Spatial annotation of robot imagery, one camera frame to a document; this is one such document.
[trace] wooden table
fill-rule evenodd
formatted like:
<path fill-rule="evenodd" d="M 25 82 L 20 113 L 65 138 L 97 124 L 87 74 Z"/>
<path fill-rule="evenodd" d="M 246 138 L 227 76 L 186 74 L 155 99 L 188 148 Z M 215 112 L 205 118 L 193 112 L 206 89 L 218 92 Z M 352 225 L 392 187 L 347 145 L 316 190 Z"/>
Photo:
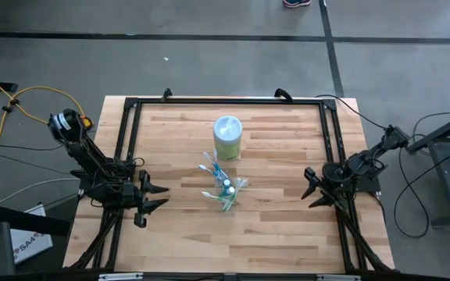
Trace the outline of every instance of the wooden table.
<path fill-rule="evenodd" d="M 120 127 L 124 96 L 107 96 L 95 143 L 112 157 Z M 354 98 L 345 101 L 357 109 Z M 337 112 L 347 155 L 366 148 L 360 118 L 338 102 Z M 220 116 L 238 117 L 244 127 L 241 159 L 228 162 L 229 173 L 248 178 L 231 212 L 201 192 L 213 192 L 213 178 L 199 170 L 209 165 L 203 151 L 213 150 L 213 123 Z M 123 155 L 131 124 L 128 123 Z M 326 161 L 319 111 L 310 105 L 144 105 L 134 157 L 154 184 L 170 192 L 153 198 L 170 201 L 147 216 L 148 227 L 133 224 L 125 212 L 116 271 L 137 272 L 344 272 L 334 208 L 304 201 L 308 182 L 304 168 L 320 175 Z M 77 208 L 64 265 L 71 265 L 98 232 L 101 208 L 82 200 Z M 393 268 L 380 206 L 368 194 L 356 198 L 363 236 Z M 355 258 L 355 245 L 350 239 Z M 109 238 L 104 249 L 108 256 Z"/>

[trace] white lid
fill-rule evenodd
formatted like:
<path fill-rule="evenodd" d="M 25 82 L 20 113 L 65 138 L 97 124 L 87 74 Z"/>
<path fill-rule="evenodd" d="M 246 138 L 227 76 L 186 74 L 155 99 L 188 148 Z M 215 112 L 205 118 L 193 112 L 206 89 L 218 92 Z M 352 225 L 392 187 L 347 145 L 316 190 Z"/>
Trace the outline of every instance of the white lid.
<path fill-rule="evenodd" d="M 219 117 L 213 127 L 213 133 L 220 142 L 234 144 L 242 135 L 242 123 L 233 116 Z"/>

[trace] shoe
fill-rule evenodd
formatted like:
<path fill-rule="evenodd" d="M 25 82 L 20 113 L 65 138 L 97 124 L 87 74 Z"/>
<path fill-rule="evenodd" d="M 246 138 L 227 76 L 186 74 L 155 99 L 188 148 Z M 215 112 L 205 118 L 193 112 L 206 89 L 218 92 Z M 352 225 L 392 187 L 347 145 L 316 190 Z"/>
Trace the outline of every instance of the shoe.
<path fill-rule="evenodd" d="M 298 8 L 304 5 L 310 5 L 312 0 L 282 0 L 282 4 L 286 8 Z"/>

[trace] cylindrical container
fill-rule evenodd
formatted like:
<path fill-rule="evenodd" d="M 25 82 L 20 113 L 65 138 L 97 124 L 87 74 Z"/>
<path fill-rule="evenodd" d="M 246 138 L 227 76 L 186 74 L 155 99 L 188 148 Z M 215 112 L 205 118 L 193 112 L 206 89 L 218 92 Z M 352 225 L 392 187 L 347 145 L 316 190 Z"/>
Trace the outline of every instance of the cylindrical container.
<path fill-rule="evenodd" d="M 213 127 L 215 148 L 218 158 L 235 160 L 241 152 L 242 123 L 233 116 L 219 117 Z"/>
<path fill-rule="evenodd" d="M 218 197 L 228 197 L 232 195 L 233 192 L 235 192 L 235 189 L 232 187 L 229 179 L 223 181 L 220 189 L 221 191 L 218 194 Z"/>

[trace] gray floor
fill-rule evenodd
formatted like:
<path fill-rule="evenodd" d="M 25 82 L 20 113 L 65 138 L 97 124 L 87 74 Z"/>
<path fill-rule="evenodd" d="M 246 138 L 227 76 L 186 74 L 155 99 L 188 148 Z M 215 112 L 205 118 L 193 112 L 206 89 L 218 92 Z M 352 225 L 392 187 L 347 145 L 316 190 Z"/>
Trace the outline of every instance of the gray floor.
<path fill-rule="evenodd" d="M 450 37 L 447 0 L 330 0 L 335 36 Z M 0 0 L 0 30 L 46 30 L 126 34 L 242 34 L 323 36 L 318 3 L 287 10 L 280 0 Z M 346 97 L 358 98 L 361 113 L 381 124 L 410 132 L 426 114 L 450 111 L 450 45 L 336 44 Z M 107 94 L 268 95 L 282 87 L 294 96 L 333 94 L 325 43 L 251 41 L 78 41 L 0 38 L 0 80 L 20 88 L 57 87 L 73 94 L 87 114 L 98 119 Z M 44 91 L 22 96 L 23 106 L 45 118 L 73 105 Z M 0 94 L 0 108 L 7 102 Z M 450 116 L 420 125 L 427 133 Z M 369 145 L 381 131 L 364 122 Z M 10 115 L 2 144 L 56 146 L 48 129 L 21 113 Z M 0 153 L 68 171 L 76 164 L 62 150 Z M 397 269 L 450 276 L 450 226 L 430 229 L 421 239 L 403 236 L 393 222 L 398 192 L 405 186 L 397 151 L 383 157 L 380 175 L 387 231 Z M 403 157 L 414 178 L 429 168 L 422 156 Z M 0 199 L 31 183 L 60 176 L 0 158 Z M 448 214 L 438 178 L 429 173 L 415 185 L 431 217 Z M 77 189 L 74 182 L 50 184 L 22 194 L 6 206 L 27 209 Z M 424 225 L 411 194 L 399 204 L 398 220 L 410 233 Z"/>

